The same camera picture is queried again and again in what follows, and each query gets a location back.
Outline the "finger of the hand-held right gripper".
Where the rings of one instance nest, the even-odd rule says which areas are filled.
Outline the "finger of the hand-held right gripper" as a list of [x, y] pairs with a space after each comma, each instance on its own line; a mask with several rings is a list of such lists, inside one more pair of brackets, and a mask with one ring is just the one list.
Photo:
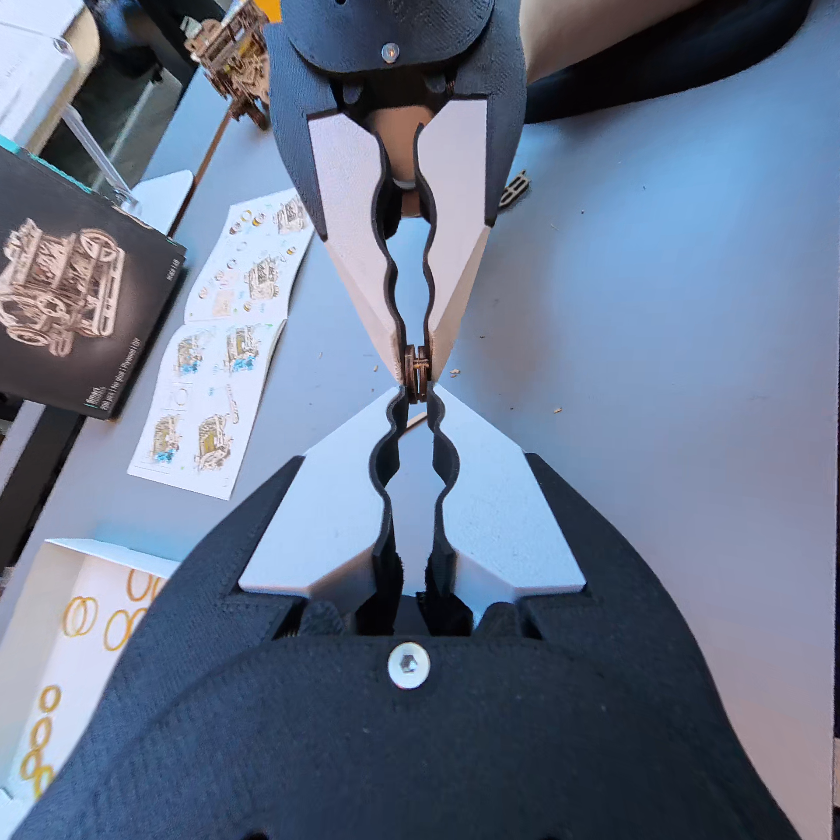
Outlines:
[[344, 113], [309, 122], [325, 246], [382, 362], [405, 383], [405, 328], [393, 296], [396, 264], [377, 222], [388, 172], [380, 139]]
[[490, 228], [486, 223], [487, 101], [449, 101], [416, 139], [416, 173], [430, 197], [424, 256], [434, 300], [426, 317], [430, 375], [445, 373]]

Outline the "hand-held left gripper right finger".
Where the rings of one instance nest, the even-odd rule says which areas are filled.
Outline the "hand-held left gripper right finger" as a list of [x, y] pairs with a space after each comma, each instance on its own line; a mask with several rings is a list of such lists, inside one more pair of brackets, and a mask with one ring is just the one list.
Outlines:
[[435, 503], [420, 611], [432, 635], [468, 636], [487, 608], [582, 592], [585, 577], [523, 449], [440, 385], [427, 391]]

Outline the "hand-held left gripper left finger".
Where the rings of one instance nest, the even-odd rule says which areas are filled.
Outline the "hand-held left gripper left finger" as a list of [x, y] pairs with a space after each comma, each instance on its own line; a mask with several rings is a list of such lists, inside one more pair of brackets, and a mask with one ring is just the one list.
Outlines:
[[238, 584], [326, 600], [364, 635], [392, 635], [403, 591], [392, 504], [408, 394], [395, 386], [310, 447]]

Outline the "person's right forearm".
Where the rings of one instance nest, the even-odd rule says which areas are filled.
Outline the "person's right forearm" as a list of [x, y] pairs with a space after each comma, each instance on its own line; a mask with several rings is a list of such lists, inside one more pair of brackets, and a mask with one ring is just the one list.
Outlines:
[[590, 58], [696, 1], [521, 1], [528, 83]]

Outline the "grey desk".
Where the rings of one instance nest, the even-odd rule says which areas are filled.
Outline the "grey desk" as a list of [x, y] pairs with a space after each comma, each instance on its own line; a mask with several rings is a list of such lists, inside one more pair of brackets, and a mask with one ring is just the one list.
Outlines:
[[[803, 838], [832, 838], [838, 2], [734, 77], [530, 125], [444, 387], [635, 547]], [[43, 541], [173, 561], [391, 385], [318, 237], [229, 501], [129, 476], [181, 294], [115, 423], [88, 420]], [[562, 413], [553, 409], [562, 407]]]

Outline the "person's right hand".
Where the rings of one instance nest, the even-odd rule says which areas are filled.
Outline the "person's right hand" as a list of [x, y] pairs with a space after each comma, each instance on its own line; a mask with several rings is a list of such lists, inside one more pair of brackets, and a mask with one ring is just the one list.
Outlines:
[[414, 139], [417, 128], [433, 118], [434, 112], [430, 108], [412, 105], [377, 109], [364, 119], [365, 128], [377, 133], [383, 141], [392, 178], [403, 186], [415, 183]]

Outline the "assembled wooden model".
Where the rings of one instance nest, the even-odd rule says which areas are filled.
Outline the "assembled wooden model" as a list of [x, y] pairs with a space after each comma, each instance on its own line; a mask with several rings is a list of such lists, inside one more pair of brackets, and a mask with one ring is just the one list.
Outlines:
[[250, 117], [270, 128], [270, 59], [264, 27], [269, 19], [254, 1], [233, 3], [224, 20], [189, 24], [185, 49], [204, 68], [215, 90], [229, 100], [232, 119]]

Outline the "illustrated instruction booklet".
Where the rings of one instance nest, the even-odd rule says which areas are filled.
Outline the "illustrated instruction booklet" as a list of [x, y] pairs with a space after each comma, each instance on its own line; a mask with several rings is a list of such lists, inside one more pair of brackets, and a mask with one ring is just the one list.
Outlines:
[[229, 208], [164, 350], [130, 476], [231, 497], [313, 232], [293, 188]]

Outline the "cluster of tan rubber rings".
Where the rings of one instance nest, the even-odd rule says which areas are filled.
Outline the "cluster of tan rubber rings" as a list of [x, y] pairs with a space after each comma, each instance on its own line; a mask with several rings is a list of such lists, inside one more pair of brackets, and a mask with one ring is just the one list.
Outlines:
[[68, 601], [17, 747], [11, 780], [36, 802], [67, 761], [111, 672], [167, 578], [90, 561]]

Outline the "white cardboard box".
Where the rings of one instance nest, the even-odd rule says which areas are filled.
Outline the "white cardboard box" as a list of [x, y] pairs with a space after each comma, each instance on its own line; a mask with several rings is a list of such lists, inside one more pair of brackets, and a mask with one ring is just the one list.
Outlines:
[[123, 647], [176, 568], [93, 539], [42, 543], [2, 638], [2, 838], [67, 761]]

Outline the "black model kit box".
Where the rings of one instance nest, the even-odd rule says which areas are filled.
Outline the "black model kit box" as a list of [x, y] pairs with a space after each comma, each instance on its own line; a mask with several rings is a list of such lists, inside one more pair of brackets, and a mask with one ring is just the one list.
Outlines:
[[1, 386], [117, 416], [185, 249], [2, 138]]

